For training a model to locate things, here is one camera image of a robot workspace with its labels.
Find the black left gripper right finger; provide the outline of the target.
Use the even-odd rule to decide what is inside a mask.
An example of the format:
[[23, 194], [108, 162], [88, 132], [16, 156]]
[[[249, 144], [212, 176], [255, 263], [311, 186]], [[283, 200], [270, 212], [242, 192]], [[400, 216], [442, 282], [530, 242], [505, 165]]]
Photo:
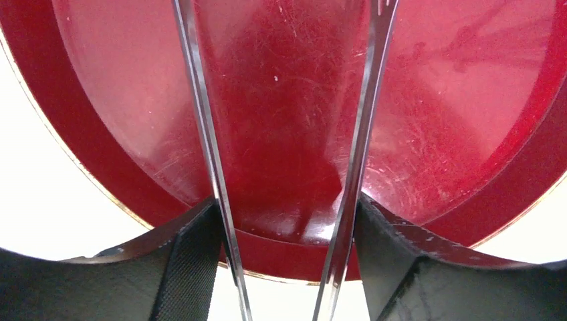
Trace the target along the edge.
[[565, 320], [566, 262], [487, 255], [361, 196], [354, 243], [371, 320]]

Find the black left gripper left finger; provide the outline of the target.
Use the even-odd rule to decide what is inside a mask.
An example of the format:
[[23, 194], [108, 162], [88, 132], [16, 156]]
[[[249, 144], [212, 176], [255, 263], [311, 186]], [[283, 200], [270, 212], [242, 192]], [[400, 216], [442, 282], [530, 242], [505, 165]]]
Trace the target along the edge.
[[1, 250], [2, 320], [206, 320], [223, 242], [214, 199], [94, 257]]

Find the clear plastic tongs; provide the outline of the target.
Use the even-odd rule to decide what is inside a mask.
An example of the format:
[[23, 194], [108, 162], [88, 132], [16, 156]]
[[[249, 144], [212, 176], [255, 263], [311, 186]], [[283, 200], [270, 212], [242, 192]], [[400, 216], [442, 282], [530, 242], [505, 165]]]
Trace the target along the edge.
[[[354, 239], [356, 206], [366, 168], [372, 123], [378, 106], [377, 100], [382, 87], [388, 49], [392, 39], [392, 26], [398, 4], [398, 1], [370, 2], [366, 61], [350, 148], [348, 171], [319, 285], [313, 313], [314, 320], [333, 319], [340, 288], [346, 277], [348, 259]], [[191, 84], [199, 136], [205, 154], [205, 164], [209, 172], [214, 198], [219, 205], [227, 238], [227, 257], [239, 296], [241, 317], [243, 320], [251, 320], [252, 313], [245, 284], [244, 268], [237, 243], [199, 51], [194, 6], [191, 1], [174, 1], [173, 7], [185, 59], [185, 69]]]

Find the round red lacquer tray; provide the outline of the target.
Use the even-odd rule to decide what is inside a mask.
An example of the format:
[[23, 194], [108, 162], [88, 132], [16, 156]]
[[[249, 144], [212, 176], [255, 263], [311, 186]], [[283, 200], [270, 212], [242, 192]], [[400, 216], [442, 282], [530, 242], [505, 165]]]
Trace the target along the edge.
[[[196, 1], [245, 269], [317, 282], [342, 195], [367, 1]], [[211, 195], [170, 1], [2, 1], [25, 87], [146, 225]], [[362, 190], [472, 246], [566, 172], [566, 2], [400, 1]]]

